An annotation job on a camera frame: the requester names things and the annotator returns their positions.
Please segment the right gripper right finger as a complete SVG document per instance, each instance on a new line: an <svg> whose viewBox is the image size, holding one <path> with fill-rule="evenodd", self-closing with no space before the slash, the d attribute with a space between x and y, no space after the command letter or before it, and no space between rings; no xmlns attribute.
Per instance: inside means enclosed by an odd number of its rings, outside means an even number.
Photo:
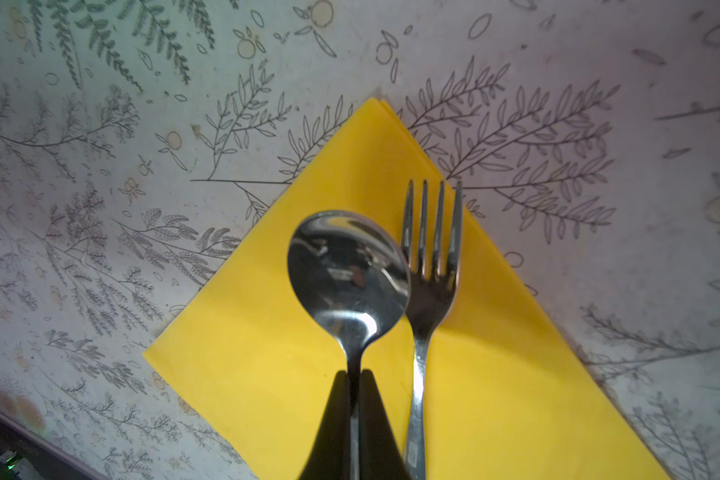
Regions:
<svg viewBox="0 0 720 480"><path fill-rule="evenodd" d="M409 480L375 376L370 369L361 372L358 406L360 478Z"/></svg>

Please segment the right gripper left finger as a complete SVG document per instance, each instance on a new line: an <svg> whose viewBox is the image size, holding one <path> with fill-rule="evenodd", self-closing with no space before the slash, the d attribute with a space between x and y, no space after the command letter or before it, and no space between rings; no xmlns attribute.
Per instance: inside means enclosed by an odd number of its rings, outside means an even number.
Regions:
<svg viewBox="0 0 720 480"><path fill-rule="evenodd" d="M350 478L350 417L348 376L338 371L300 480Z"/></svg>

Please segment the silver fork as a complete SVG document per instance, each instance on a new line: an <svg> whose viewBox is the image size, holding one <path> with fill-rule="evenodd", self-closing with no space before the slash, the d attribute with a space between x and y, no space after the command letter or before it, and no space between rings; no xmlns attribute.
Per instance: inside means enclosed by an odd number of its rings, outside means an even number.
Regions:
<svg viewBox="0 0 720 480"><path fill-rule="evenodd" d="M462 183L458 182L447 250L442 249L445 191L447 182L439 184L438 203L431 260L427 254L428 185L423 185L419 218L418 242L414 235L414 184L409 183L403 209L401 249L407 262L415 261L410 269L411 298L406 317L414 342L411 406L404 449L404 463L413 479L426 477L426 435L424 422L424 391L428 350L432 336L445 320L454 303L459 280L459 261L462 245L463 205Z"/></svg>

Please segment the silver spoon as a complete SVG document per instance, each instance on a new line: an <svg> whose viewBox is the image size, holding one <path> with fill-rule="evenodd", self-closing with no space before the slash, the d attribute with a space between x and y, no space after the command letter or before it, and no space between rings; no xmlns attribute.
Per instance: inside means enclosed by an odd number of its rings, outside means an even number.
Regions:
<svg viewBox="0 0 720 480"><path fill-rule="evenodd" d="M312 214L288 247L292 288L310 317L340 345L350 389L349 477L359 479L358 395L364 350L401 319L410 298L409 267L379 225L344 210Z"/></svg>

